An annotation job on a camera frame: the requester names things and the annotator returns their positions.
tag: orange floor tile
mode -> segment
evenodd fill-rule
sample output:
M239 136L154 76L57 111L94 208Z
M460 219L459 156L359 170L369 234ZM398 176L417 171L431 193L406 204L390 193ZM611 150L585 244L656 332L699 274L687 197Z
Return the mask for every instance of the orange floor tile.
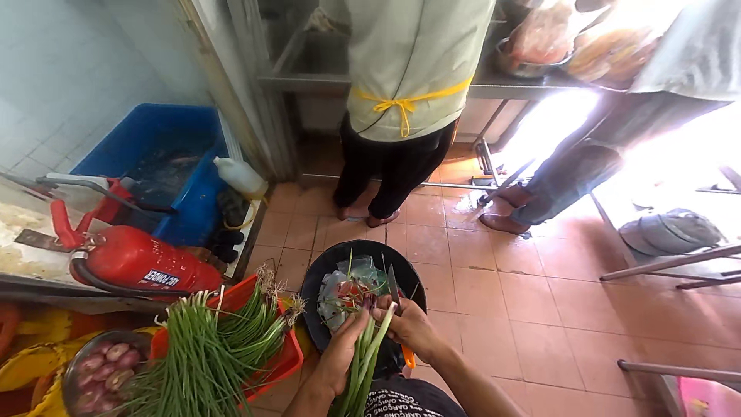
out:
M464 181L473 167L454 155L432 180ZM741 284L681 292L670 278L600 283L623 264L605 246L589 199L523 239L482 227L476 196L464 189L417 189L402 215L377 229L333 217L331 192L278 185L249 270L274 262L297 290L326 248L387 243L418 271L439 331L532 416L666 416L645 375L621 372L620 358L741 371ZM426 364L413 377L450 392ZM259 415L282 411L299 378L255 404Z

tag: black pants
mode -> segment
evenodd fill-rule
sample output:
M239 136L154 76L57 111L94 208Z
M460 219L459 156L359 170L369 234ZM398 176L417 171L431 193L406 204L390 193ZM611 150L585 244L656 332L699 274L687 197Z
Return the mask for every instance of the black pants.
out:
M458 120L423 137L401 142L377 142L358 135L347 114L342 119L342 169L334 202L349 207L360 197L371 177L381 174L381 188L368 206L376 219L391 216L402 206L409 193L435 171L455 139Z

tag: hand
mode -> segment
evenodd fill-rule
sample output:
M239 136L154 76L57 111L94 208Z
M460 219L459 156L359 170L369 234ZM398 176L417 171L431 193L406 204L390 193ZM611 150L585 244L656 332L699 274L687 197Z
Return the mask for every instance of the hand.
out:
M335 396L342 394L345 390L348 369L350 369L355 353L355 341L368 325L368 319L366 309L345 319L345 322L332 336L329 346L322 354L312 374L312 378L316 378L316 383L329 387Z
M391 296L384 295L378 298L377 309L373 309L373 318L380 322L386 315L391 304ZM448 344L437 334L425 312L412 300L401 298L398 309L401 317L394 315L391 318L386 335L398 344L410 347L420 359L431 364L436 355L444 351Z

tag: foot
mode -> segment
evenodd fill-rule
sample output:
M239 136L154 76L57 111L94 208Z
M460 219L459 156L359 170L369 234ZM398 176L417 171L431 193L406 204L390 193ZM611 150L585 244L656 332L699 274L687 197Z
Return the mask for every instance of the foot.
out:
M514 208L524 206L534 197L520 184L511 185L503 189L496 196L510 203L510 206Z
M376 219L371 214L368 217L368 219L365 221L365 223L368 224L368 227L370 227L370 228L378 227L378 226L380 226L382 224L386 224L386 223L391 223L394 220L396 220L396 218L399 216L399 213L400 212L401 212L401 210L399 208L397 208L394 213L391 213L391 216L386 217L385 219Z
M334 210L337 218L342 221L345 221L350 217L350 207L335 207Z
M479 216L479 220L489 229L511 234L525 233L530 228L530 226L519 224L509 216L502 216L501 214L484 213Z

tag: orange knife handle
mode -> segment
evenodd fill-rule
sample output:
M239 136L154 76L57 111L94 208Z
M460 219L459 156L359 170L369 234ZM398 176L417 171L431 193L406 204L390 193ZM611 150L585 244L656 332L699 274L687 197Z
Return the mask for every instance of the orange knife handle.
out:
M404 353L404 362L407 363L409 369L413 370L416 367L416 361L414 360L414 352L412 349L402 345L402 353Z

